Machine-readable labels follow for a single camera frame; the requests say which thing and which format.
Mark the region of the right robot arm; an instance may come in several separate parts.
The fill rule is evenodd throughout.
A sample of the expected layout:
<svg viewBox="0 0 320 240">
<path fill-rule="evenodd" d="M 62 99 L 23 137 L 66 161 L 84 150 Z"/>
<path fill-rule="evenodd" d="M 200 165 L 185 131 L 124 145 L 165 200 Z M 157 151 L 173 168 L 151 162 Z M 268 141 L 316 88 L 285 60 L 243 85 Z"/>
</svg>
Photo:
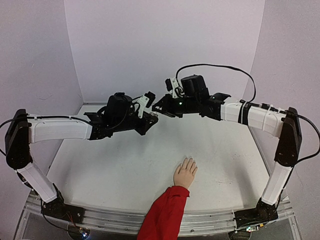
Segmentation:
<svg viewBox="0 0 320 240">
<path fill-rule="evenodd" d="M 210 94 L 201 75 L 182 79 L 173 77 L 167 79 L 165 84 L 168 93 L 152 106 L 153 111 L 171 118 L 199 114 L 216 121 L 247 126 L 276 140 L 273 169 L 261 196 L 263 203 L 274 205 L 298 162 L 302 131 L 297 111 L 237 100 L 227 93 Z"/>
</svg>

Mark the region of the red sleeve forearm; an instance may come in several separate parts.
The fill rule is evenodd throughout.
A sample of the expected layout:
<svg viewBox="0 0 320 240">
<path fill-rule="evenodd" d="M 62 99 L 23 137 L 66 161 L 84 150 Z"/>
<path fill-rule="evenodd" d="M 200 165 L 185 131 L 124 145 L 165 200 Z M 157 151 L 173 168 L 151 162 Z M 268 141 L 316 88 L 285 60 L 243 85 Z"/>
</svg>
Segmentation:
<svg viewBox="0 0 320 240">
<path fill-rule="evenodd" d="M 184 215 L 189 190 L 172 186 L 150 207 L 137 234 L 138 240 L 176 240 Z"/>
</svg>

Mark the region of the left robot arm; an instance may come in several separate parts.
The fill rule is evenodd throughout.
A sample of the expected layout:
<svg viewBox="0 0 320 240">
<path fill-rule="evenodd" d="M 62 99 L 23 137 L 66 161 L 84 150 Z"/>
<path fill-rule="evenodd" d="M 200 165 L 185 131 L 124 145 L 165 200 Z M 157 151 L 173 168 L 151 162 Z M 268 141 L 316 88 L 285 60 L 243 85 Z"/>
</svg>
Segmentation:
<svg viewBox="0 0 320 240">
<path fill-rule="evenodd" d="M 109 97 L 106 106 L 83 116 L 36 115 L 19 109 L 5 121 L 9 124 L 4 140 L 6 163 L 48 204 L 49 212 L 58 219 L 64 218 L 68 208 L 59 189 L 47 177 L 55 153 L 45 153 L 40 148 L 48 150 L 51 143 L 59 147 L 64 140 L 97 141 L 125 131 L 144 136 L 158 122 L 158 116 L 151 111 L 155 98 L 152 92 L 135 98 L 117 92 Z"/>
</svg>

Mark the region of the mannequin hand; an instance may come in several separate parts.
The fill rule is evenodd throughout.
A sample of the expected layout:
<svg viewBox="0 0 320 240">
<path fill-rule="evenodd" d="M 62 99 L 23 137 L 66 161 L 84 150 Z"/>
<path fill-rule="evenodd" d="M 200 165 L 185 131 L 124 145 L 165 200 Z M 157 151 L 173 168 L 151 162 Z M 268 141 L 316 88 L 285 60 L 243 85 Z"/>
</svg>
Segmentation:
<svg viewBox="0 0 320 240">
<path fill-rule="evenodd" d="M 198 166 L 196 161 L 192 157 L 186 157 L 183 162 L 178 165 L 173 174 L 174 186 L 188 189 L 195 179 L 197 170 Z"/>
</svg>

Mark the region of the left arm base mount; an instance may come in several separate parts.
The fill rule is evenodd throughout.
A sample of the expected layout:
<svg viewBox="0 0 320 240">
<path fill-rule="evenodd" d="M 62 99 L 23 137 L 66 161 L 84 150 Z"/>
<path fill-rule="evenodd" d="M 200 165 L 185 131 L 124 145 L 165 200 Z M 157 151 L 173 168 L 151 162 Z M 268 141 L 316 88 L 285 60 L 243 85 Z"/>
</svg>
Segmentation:
<svg viewBox="0 0 320 240">
<path fill-rule="evenodd" d="M 55 184 L 53 184 L 53 186 L 57 193 L 57 198 L 50 202 L 43 203 L 41 206 L 41 213 L 55 219 L 81 224 L 84 218 L 85 209 L 83 207 L 66 204 L 57 186 Z"/>
</svg>

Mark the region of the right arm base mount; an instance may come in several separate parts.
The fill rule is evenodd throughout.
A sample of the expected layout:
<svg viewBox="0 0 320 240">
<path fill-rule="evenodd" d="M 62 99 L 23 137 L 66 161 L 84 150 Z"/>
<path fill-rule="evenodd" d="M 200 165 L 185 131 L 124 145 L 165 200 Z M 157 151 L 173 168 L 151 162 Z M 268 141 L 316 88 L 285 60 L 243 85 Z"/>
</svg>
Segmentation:
<svg viewBox="0 0 320 240">
<path fill-rule="evenodd" d="M 237 210 L 234 213 L 236 228 L 239 230 L 277 220 L 278 206 L 279 201 L 276 204 L 269 205 L 260 198 L 254 208 Z"/>
</svg>

